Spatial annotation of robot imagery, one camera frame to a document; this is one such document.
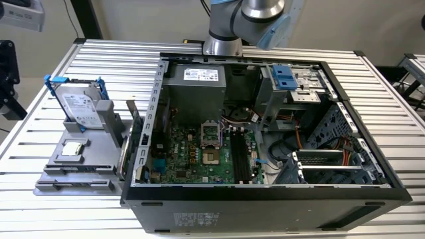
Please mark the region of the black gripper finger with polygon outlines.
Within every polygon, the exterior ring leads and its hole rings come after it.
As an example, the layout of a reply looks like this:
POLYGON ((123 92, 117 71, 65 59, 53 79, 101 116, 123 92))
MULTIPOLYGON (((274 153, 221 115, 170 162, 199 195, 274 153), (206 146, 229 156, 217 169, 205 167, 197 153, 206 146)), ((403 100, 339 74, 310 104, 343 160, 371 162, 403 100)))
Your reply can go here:
POLYGON ((19 83, 14 44, 0 41, 0 114, 6 120, 22 120, 26 111, 17 102, 14 85, 19 83))

